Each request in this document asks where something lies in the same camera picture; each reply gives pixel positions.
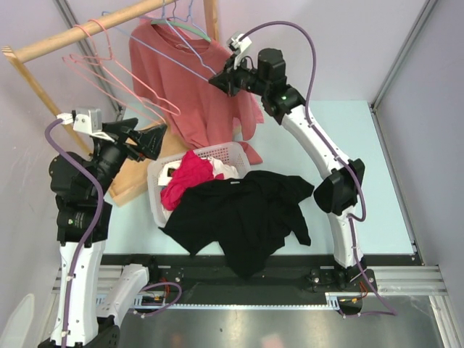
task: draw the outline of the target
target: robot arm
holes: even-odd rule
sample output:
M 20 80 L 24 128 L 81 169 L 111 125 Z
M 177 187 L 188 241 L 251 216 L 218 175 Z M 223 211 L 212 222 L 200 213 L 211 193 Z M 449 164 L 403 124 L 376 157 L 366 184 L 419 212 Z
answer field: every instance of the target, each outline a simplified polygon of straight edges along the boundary
M 103 123 L 99 109 L 80 108 L 72 113 L 57 116 L 64 124 L 72 124 L 77 132 L 94 140 L 94 153 L 90 161 L 75 153 L 68 154 L 81 164 L 100 183 L 105 193 L 124 161 L 129 158 L 141 161 L 156 160 L 161 151 L 166 125 L 137 131 L 137 119 Z M 133 304 L 137 293 L 157 280 L 157 265 L 151 257 L 135 257 L 124 268 L 116 286 L 105 302 L 96 308 L 98 270 L 108 237 L 111 204 L 104 202 L 99 222 L 85 240 L 73 272 L 69 312 L 65 319 L 65 292 L 68 285 L 71 259 L 96 213 L 97 192 L 94 185 L 62 155 L 50 164 L 51 189 L 57 195 L 58 241 L 62 257 L 62 280 L 59 294 L 58 315 L 51 338 L 40 348 L 60 347 L 66 336 L 67 347 L 112 347 L 119 340 L 119 326 Z M 63 331 L 63 322 L 67 330 Z
M 323 179 L 315 190 L 315 201 L 328 213 L 334 257 L 349 281 L 359 274 L 347 217 L 355 210 L 357 189 L 351 175 L 338 158 L 351 167 L 360 183 L 363 180 L 364 164 L 360 159 L 350 160 L 319 126 L 311 111 L 311 124 L 308 123 L 305 99 L 287 84 L 286 63 L 282 52 L 277 49 L 263 49 L 258 54 L 257 69 L 248 68 L 245 57 L 251 41 L 249 38 L 242 40 L 242 36 L 243 34 L 236 33 L 228 41 L 233 54 L 226 61 L 223 71 L 213 76 L 210 83 L 230 96 L 235 96 L 240 90 L 261 96 L 265 111 L 290 132 L 309 154 Z M 323 137 L 335 149 L 336 156 L 323 141 Z M 359 246 L 357 255 L 363 263 Z

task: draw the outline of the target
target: wooden rod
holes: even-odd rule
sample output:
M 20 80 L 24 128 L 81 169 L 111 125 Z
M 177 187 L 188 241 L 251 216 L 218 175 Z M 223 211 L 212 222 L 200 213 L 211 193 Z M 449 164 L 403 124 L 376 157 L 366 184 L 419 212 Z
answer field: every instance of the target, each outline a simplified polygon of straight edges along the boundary
M 143 0 L 137 4 L 130 5 L 116 12 L 110 13 L 106 16 L 98 18 L 98 21 L 106 28 L 110 29 L 121 23 L 127 22 L 134 18 L 145 15 L 146 13 L 156 10 L 163 6 L 163 4 L 170 4 L 174 0 Z M 102 32 L 102 29 L 95 22 L 86 22 L 81 25 L 91 35 Z M 16 50 L 16 57 L 21 63 L 29 62 L 35 58 L 39 58 L 50 52 L 62 49 L 69 46 L 87 35 L 79 28 L 72 28 L 63 31 L 60 34 L 50 36 L 44 40 L 32 43 L 29 46 L 22 47 Z
M 203 0 L 204 19 L 208 36 L 219 41 L 218 4 L 216 0 Z
M 37 94 L 37 96 L 41 99 L 41 101 L 45 104 L 45 106 L 50 110 L 53 116 L 61 114 L 58 106 L 51 100 L 50 96 L 45 92 L 44 88 L 40 85 L 40 83 L 34 78 L 34 75 L 29 71 L 29 69 L 19 61 L 15 52 L 11 49 L 11 47 L 2 47 L 1 51 L 8 59 L 8 61 L 13 65 L 13 67 L 21 74 L 22 77 L 26 80 L 29 86 L 33 89 L 33 91 Z M 87 146 L 86 143 L 80 138 L 80 136 L 73 130 L 71 125 L 65 125 L 65 130 L 69 133 L 71 138 L 74 139 L 76 144 L 86 153 L 90 154 L 91 150 Z

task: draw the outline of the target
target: plastic basket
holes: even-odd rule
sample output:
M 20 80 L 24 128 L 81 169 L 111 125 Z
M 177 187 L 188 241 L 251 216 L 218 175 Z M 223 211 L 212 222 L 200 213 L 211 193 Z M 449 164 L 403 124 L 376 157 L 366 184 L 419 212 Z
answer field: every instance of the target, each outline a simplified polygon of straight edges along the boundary
M 223 161 L 226 165 L 233 165 L 237 168 L 240 178 L 243 178 L 249 171 L 250 166 L 248 158 L 240 144 L 225 143 L 202 149 L 194 150 L 195 154 L 200 157 L 214 157 Z M 158 176 L 161 169 L 169 162 L 181 160 L 185 152 L 174 156 L 159 158 L 148 166 L 148 195 L 150 198 L 150 207 L 152 209 L 153 218 L 158 227 L 165 227 L 166 218 L 162 213 L 161 205 L 161 186 L 158 186 Z

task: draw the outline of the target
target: metal floor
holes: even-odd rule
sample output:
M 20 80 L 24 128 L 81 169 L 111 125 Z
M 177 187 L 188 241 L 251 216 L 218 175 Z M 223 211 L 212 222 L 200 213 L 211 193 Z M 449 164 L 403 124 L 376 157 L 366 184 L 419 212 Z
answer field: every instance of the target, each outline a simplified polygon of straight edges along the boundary
M 168 310 L 159 317 L 127 315 L 120 348 L 435 348 L 444 347 L 431 303 L 389 297 L 398 317 L 346 319 L 333 311 Z M 364 310 L 382 310 L 376 298 Z

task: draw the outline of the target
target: pink shirt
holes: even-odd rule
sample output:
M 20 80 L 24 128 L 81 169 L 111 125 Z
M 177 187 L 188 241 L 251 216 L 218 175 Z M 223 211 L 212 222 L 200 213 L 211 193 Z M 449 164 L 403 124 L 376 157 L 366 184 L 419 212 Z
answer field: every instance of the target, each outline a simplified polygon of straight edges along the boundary
M 145 44 L 156 48 L 169 57 L 189 67 L 205 78 L 212 73 L 202 67 L 199 59 L 189 49 L 183 48 L 182 40 L 170 32 L 167 25 L 140 24 L 132 33 Z M 188 43 L 199 53 L 203 63 L 214 71 L 223 69 L 231 55 L 218 42 L 187 38 Z M 191 72 L 169 59 L 131 39 L 129 42 L 132 72 L 160 97 L 168 99 L 181 110 L 180 116 L 166 115 L 173 132 L 178 134 L 192 149 L 233 141 L 234 118 L 241 124 L 243 139 L 253 137 L 257 122 L 263 121 L 262 113 L 253 95 L 240 91 L 236 96 L 227 96 Z M 160 103 L 154 96 L 134 80 L 137 95 Z M 251 164 L 262 162 L 261 157 L 247 143 L 241 142 Z

